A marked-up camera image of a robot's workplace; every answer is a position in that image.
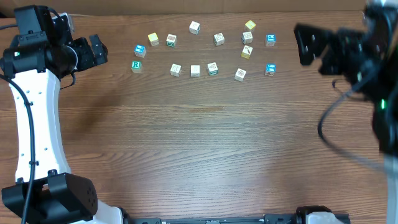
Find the green edged picture block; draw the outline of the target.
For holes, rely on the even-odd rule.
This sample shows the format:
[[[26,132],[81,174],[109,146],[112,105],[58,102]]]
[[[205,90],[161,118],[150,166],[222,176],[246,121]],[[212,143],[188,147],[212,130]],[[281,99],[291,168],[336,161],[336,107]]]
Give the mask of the green edged picture block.
[[[209,63],[207,65],[207,71],[209,75],[217,75],[218,74],[218,66],[216,62]]]

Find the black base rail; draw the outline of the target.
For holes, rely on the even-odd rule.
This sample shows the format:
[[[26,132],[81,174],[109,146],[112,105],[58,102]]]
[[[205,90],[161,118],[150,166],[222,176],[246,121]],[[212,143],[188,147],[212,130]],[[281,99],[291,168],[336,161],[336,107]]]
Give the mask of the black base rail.
[[[235,218],[133,218],[133,224],[293,224],[294,214],[267,214],[262,217]]]

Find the yellow top block right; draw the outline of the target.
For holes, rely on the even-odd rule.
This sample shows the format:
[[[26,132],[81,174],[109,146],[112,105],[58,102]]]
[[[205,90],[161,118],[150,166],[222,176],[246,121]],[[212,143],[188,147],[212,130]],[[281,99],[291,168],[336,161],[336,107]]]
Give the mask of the yellow top block right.
[[[253,32],[256,28],[256,23],[252,20],[249,20],[244,25],[245,32]]]

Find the blue top block left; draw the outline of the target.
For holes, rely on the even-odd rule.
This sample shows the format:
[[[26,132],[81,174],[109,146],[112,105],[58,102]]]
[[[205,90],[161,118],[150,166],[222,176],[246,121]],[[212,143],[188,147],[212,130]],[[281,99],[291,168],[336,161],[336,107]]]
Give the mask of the blue top block left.
[[[146,47],[144,45],[137,44],[134,48],[134,54],[137,57],[144,58],[146,56]]]

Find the white picture block lower right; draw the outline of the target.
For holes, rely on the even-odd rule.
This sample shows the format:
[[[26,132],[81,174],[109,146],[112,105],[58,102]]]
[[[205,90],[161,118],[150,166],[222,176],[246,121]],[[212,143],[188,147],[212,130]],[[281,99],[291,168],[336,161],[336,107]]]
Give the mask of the white picture block lower right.
[[[244,80],[245,75],[246,75],[246,71],[239,68],[239,69],[237,69],[237,71],[235,73],[234,79],[242,82]]]

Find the green B picture block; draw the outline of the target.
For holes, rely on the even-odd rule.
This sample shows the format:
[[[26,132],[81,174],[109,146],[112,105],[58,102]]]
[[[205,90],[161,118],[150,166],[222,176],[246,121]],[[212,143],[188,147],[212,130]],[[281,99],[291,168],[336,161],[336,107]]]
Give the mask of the green B picture block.
[[[169,47],[175,47],[176,41],[177,41],[177,36],[169,34],[166,39],[166,45]]]

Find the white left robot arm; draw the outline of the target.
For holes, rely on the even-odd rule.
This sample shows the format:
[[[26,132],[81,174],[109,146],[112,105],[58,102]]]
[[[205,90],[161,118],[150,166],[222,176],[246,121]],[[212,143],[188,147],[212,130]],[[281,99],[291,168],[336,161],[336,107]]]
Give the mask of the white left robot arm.
[[[14,11],[16,35],[1,59],[17,113],[16,183],[1,191],[22,223],[129,223],[125,210],[102,202],[90,179],[74,175],[60,131],[61,79],[107,62],[97,35],[73,39],[71,17],[47,6]]]

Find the plain white wooden block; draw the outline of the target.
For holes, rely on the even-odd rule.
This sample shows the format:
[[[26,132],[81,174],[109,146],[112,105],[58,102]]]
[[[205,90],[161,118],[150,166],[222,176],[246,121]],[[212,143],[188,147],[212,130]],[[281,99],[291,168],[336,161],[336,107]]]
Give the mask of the plain white wooden block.
[[[191,77],[199,77],[200,76],[200,66],[199,65],[192,65],[190,67],[190,76]]]

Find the white picture block centre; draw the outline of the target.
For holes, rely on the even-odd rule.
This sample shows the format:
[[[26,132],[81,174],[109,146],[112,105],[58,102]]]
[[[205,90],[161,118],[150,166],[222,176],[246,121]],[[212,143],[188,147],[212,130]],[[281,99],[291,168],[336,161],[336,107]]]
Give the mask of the white picture block centre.
[[[222,33],[215,34],[213,40],[216,46],[223,45],[225,42],[224,35]]]

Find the white picture block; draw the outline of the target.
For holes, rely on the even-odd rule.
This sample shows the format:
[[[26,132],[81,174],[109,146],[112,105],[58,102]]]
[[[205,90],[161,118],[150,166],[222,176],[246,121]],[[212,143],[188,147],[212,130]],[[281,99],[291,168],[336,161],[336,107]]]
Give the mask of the white picture block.
[[[234,79],[242,82],[244,80],[245,75],[246,75],[246,71],[239,68],[239,69],[237,69],[237,71],[235,73]]]
[[[243,32],[242,34],[242,42],[243,44],[250,44],[253,41],[252,32]]]
[[[223,45],[225,42],[224,35],[222,33],[215,34],[213,40],[216,46]]]

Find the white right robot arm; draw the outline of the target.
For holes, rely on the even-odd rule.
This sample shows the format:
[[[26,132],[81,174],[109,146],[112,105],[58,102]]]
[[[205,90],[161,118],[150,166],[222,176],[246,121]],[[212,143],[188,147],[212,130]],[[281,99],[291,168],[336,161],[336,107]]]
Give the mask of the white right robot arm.
[[[336,32],[298,23],[294,34],[300,63],[322,59],[319,73],[344,75],[351,89],[322,114],[318,135],[333,152],[387,176],[386,223],[397,223],[397,1],[368,1],[363,11],[366,31],[340,28]],[[384,155],[382,164],[353,154],[327,140],[323,123],[353,93],[374,105],[372,129]]]

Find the white block lower left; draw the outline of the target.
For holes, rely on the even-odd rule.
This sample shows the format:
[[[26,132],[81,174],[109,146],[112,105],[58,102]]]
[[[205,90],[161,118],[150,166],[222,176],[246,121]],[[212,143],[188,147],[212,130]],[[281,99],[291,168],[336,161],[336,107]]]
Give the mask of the white block lower left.
[[[182,68],[181,65],[177,65],[177,64],[173,63],[171,68],[170,68],[170,74],[172,76],[179,77],[180,73],[181,73],[181,68]]]

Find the green R letter block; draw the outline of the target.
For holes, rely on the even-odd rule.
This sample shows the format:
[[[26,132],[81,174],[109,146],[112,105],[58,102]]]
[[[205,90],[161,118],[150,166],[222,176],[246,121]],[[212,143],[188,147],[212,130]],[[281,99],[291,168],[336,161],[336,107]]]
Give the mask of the green R letter block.
[[[131,70],[133,73],[141,73],[142,72],[142,63],[138,60],[133,60],[131,64]]]

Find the blue T umbrella block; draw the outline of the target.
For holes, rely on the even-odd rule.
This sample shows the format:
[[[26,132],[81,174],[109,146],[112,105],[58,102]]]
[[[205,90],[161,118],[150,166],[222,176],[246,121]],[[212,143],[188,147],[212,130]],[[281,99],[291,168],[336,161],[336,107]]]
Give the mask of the blue T umbrella block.
[[[276,72],[276,65],[273,63],[268,63],[266,65],[265,75],[266,76],[273,76]]]

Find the blue P letter block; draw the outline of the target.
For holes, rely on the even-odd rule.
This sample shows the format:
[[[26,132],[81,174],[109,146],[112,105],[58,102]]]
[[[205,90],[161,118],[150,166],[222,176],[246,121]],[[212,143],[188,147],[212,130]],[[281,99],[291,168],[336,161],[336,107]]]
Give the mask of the blue P letter block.
[[[275,34],[267,34],[266,35],[266,47],[273,47],[276,43],[276,36]]]

